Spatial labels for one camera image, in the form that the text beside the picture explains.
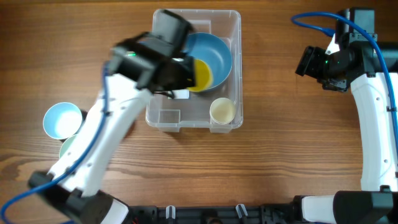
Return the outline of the yellow plastic cup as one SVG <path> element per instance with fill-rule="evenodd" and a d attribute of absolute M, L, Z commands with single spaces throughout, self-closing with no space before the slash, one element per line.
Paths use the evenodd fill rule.
<path fill-rule="evenodd" d="M 201 92 L 209 89 L 213 84 L 213 74 L 211 68 L 202 60 L 195 59 L 195 86 L 188 87 L 187 90 L 192 92 Z"/>

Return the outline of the blue bowl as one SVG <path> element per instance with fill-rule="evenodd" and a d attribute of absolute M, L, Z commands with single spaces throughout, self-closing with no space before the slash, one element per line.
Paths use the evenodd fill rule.
<path fill-rule="evenodd" d="M 205 91 L 219 88 L 228 79 L 232 71 L 233 58 L 228 46 L 219 37 L 203 32 L 190 34 L 185 52 L 209 66 L 213 81 Z"/>

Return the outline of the cream plastic cup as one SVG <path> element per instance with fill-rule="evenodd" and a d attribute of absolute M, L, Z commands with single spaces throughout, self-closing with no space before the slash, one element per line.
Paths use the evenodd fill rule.
<path fill-rule="evenodd" d="M 228 124 L 235 115 L 235 104 L 229 98 L 217 98 L 210 106 L 210 118 L 217 124 Z"/>

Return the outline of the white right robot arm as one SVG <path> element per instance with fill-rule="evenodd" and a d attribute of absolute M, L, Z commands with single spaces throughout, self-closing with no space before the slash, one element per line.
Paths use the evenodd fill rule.
<path fill-rule="evenodd" d="M 317 79 L 323 89 L 351 90 L 358 110 L 363 168 L 360 191 L 296 196 L 295 220 L 307 223 L 397 223 L 397 44 L 378 44 L 387 65 L 382 71 L 369 42 L 346 48 L 308 46 L 296 72 Z"/>

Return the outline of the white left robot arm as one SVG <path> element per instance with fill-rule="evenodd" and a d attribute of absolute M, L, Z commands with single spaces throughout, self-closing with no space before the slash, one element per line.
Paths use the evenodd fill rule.
<path fill-rule="evenodd" d="M 131 209 L 101 190 L 108 164 L 132 123 L 157 93 L 195 84 L 190 33 L 145 32 L 125 39 L 103 66 L 103 89 L 69 150 L 47 172 L 34 172 L 29 192 L 75 223 L 128 223 Z"/>

